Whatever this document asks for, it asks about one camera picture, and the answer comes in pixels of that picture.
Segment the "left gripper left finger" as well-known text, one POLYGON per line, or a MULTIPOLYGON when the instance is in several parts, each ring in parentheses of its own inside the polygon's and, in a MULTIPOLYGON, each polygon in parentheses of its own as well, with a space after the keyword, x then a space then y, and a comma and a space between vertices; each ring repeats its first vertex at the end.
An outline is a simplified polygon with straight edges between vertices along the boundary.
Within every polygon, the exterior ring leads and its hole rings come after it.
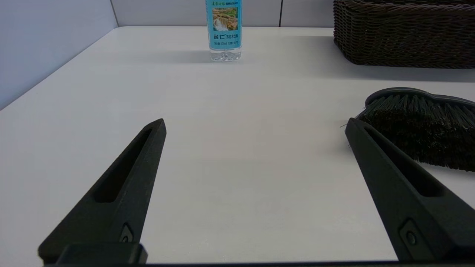
POLYGON ((38 248, 45 265, 137 265, 166 137, 163 119, 134 137, 38 248))

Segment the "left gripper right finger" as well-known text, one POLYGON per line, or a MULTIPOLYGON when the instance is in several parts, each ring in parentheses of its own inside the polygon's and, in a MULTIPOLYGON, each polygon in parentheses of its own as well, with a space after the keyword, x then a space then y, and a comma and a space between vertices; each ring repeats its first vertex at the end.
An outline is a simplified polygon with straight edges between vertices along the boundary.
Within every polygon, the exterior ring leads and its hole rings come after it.
POLYGON ((475 212, 371 125, 345 135, 400 261, 474 261, 475 212))

